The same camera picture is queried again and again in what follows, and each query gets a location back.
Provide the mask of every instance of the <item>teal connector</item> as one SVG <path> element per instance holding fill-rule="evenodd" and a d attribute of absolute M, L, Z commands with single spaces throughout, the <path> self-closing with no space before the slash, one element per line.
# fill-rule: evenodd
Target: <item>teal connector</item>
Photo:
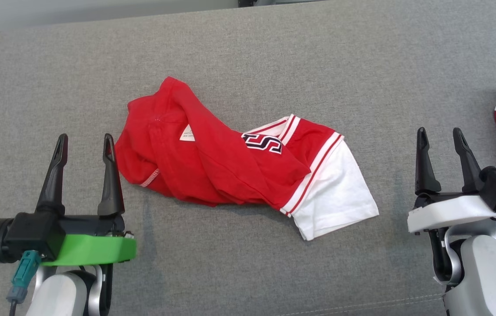
<path fill-rule="evenodd" d="M 41 256 L 35 250 L 27 250 L 20 259 L 18 269 L 12 278 L 12 287 L 6 296 L 8 302 L 21 304 L 28 294 L 28 286 L 41 264 Z"/>
<path fill-rule="evenodd" d="M 13 286 L 28 287 L 41 264 L 41 256 L 35 250 L 27 250 L 22 255 L 18 270 L 12 278 Z"/>

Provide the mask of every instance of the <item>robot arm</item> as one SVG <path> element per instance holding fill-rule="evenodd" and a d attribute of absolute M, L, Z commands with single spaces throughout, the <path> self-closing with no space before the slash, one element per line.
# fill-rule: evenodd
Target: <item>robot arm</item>
<path fill-rule="evenodd" d="M 0 262 L 21 260 L 7 299 L 21 304 L 34 274 L 36 288 L 27 315 L 106 316 L 111 304 L 113 264 L 136 255 L 136 241 L 125 231 L 125 212 L 114 141 L 104 136 L 106 165 L 97 215 L 66 215 L 62 204 L 63 167 L 68 137 L 59 136 L 35 212 L 0 219 Z M 80 266 L 55 274 L 57 266 Z M 95 273 L 86 272 L 92 266 Z"/>
<path fill-rule="evenodd" d="M 461 192 L 441 193 L 429 160 L 424 128 L 418 130 L 418 196 L 408 215 L 410 232 L 429 234 L 436 280 L 445 284 L 449 316 L 496 316 L 496 168 L 480 170 L 463 133 L 453 130 L 461 159 Z M 453 236 L 462 239 L 451 242 Z"/>

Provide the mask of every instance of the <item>gray cushion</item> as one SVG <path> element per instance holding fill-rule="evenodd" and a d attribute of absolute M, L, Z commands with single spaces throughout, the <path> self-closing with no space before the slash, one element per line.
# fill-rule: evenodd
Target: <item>gray cushion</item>
<path fill-rule="evenodd" d="M 415 135 L 460 190 L 451 130 L 496 166 L 496 2 L 345 0 L 54 25 L 0 34 L 0 217 L 33 212 L 69 135 L 64 204 L 95 214 L 105 132 L 166 76 L 249 130 L 294 113 L 346 137 L 380 216 L 304 242 L 266 206 L 208 208 L 123 182 L 138 256 L 113 315 L 445 314 L 427 235 L 414 236 Z M 15 265 L 0 265 L 0 315 Z M 19 308 L 24 314 L 29 300 Z"/>

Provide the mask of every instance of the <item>white sleeve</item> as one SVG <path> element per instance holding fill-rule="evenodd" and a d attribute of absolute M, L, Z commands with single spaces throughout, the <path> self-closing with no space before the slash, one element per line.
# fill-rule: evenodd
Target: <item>white sleeve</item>
<path fill-rule="evenodd" d="M 305 240 L 379 214 L 359 166 L 342 138 L 320 160 L 300 203 L 291 211 Z"/>

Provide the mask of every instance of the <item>gray wall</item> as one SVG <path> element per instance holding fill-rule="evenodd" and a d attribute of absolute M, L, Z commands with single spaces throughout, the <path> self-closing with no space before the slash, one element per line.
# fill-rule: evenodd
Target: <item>gray wall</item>
<path fill-rule="evenodd" d="M 0 31 L 237 6 L 237 0 L 0 0 Z"/>

